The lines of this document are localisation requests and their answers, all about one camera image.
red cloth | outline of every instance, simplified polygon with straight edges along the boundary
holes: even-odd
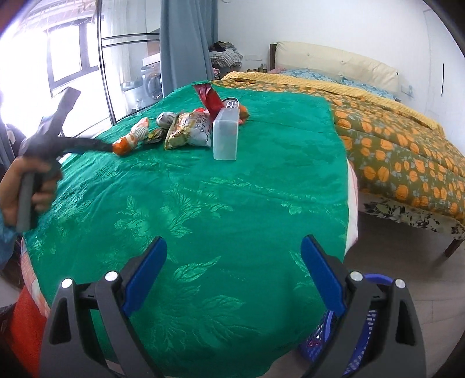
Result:
[[[6,331],[6,339],[18,360],[34,378],[39,377],[40,346],[46,322],[27,289],[23,288]]]

blue sleeve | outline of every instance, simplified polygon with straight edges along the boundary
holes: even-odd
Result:
[[[14,242],[18,237],[18,233],[5,226],[3,222],[3,214],[0,211],[0,270],[2,270],[13,254]]]

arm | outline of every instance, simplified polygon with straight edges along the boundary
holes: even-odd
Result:
[[[8,168],[0,182],[0,270],[13,253],[14,241],[18,234],[14,230],[18,218],[18,194],[21,178],[26,172],[46,173],[50,165],[38,159],[18,157]],[[32,196],[32,204],[37,212],[45,212],[55,199],[59,173],[52,180],[43,183],[40,192]]]

laundry basket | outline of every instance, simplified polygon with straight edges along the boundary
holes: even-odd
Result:
[[[389,286],[392,284],[392,278],[383,276],[381,274],[366,274],[365,278],[378,285]],[[352,354],[349,365],[344,371],[344,375],[351,373],[359,368],[365,353],[366,346],[370,340],[374,324],[376,322],[377,312],[377,310],[368,311],[365,325],[363,327],[362,333],[360,334],[359,341],[357,342],[357,346],[355,347],[355,350]],[[299,345],[300,353],[305,359],[310,362],[316,361],[318,355],[323,349],[323,346],[328,341],[329,336],[331,335],[331,329],[334,328],[336,321],[337,317],[334,315],[334,312],[327,310],[315,331],[306,341]]]

window frame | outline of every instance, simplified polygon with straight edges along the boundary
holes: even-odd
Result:
[[[45,32],[47,34],[47,76],[48,76],[48,86],[50,88],[50,95],[53,96],[53,91],[59,87],[66,85],[67,83],[76,80],[84,75],[90,74],[92,72],[98,71],[99,66],[91,67],[89,62],[89,51],[87,44],[87,25],[92,21],[91,17],[81,18],[78,20],[73,20],[70,22],[65,22],[63,24],[56,25],[47,29]],[[55,81],[53,76],[53,62],[52,62],[52,51],[50,46],[50,33],[54,30],[61,29],[69,26],[79,26],[79,55],[81,60],[81,70],[68,75],[64,78],[61,78]]]

